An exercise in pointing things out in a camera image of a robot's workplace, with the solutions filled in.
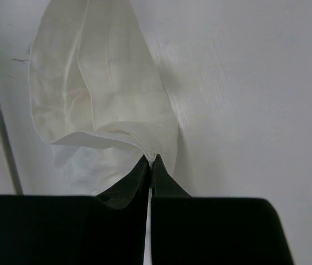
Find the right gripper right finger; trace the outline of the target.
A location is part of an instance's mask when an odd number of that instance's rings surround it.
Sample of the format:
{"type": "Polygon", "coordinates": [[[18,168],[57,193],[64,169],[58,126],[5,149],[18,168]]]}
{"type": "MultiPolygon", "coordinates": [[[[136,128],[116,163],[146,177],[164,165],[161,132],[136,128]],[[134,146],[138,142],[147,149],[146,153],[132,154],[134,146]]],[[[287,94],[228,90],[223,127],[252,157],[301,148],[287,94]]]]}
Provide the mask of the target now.
{"type": "Polygon", "coordinates": [[[153,264],[293,264],[269,201],[192,197],[167,173],[160,156],[151,180],[153,264]]]}

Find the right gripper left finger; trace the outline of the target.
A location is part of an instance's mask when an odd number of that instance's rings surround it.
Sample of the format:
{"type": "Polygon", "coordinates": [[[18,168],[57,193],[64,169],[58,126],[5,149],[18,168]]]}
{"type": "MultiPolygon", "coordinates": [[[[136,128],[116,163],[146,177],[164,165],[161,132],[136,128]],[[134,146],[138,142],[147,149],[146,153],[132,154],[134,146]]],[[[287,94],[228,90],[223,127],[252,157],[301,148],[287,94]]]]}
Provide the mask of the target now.
{"type": "Polygon", "coordinates": [[[0,264],[142,264],[148,162],[99,195],[0,195],[0,264]]]}

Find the white pleated skirt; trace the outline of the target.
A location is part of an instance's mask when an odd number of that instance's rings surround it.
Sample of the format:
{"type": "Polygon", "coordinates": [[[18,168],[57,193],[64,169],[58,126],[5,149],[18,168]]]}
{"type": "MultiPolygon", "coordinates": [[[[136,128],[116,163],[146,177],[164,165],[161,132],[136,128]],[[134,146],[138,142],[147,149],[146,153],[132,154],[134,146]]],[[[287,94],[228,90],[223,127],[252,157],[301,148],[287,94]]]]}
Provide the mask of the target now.
{"type": "Polygon", "coordinates": [[[62,194],[96,195],[141,157],[177,158],[178,122],[129,1],[51,1],[29,59],[31,117],[62,194]]]}

